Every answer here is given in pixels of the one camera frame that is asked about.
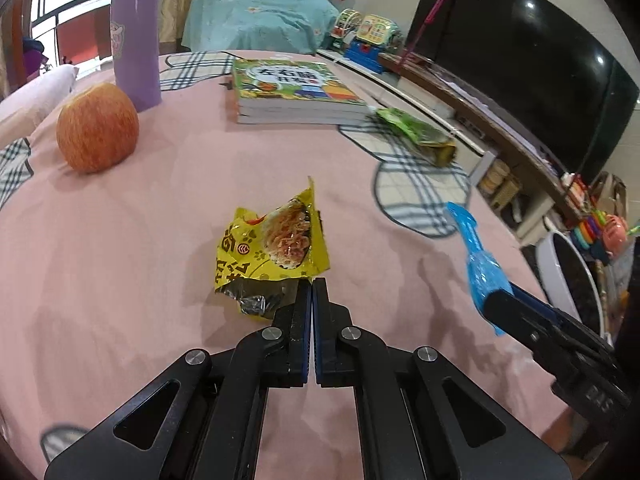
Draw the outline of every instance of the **pillow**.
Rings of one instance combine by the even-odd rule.
[[[78,67],[62,65],[37,77],[0,102],[0,150],[30,136],[76,84]]]

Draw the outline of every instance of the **pink bedspread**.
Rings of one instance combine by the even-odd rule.
[[[52,425],[91,428],[182,352],[223,351],[261,326],[213,293],[216,243],[237,206],[270,211],[307,175],[332,301],[389,345],[437,348],[535,433],[546,429],[563,407],[551,377],[473,308],[460,237],[388,220],[371,192],[378,162],[335,127],[236,124],[221,82],[164,92],[140,115],[135,153],[102,174],[78,176],[62,159],[59,109],[31,136],[34,177],[0,212],[0,409],[25,464],[44,474],[39,439]],[[510,232],[472,193],[487,249],[542,297]],[[256,477],[361,478],[351,389],[272,390]]]

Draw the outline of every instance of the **stack of books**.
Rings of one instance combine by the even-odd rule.
[[[243,124],[344,124],[371,114],[325,63],[236,59],[233,85]]]

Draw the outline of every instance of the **black tv screen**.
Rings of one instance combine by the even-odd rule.
[[[421,0],[411,41],[436,0]],[[588,182],[617,145],[638,87],[579,23],[547,0],[446,0],[416,52],[506,110]]]

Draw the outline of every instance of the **wooden shelf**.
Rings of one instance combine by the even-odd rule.
[[[386,69],[412,81],[427,92],[452,107],[461,116],[467,118],[478,127],[500,154],[511,164],[519,164],[523,170],[532,173],[541,190],[553,200],[569,224],[577,224],[581,211],[564,196],[562,183],[542,160],[533,155],[524,145],[519,143],[503,126],[492,120],[483,110],[463,98],[453,88],[437,77],[430,69],[430,62],[425,58],[412,54],[403,66],[400,57],[393,54],[380,54],[378,62]]]

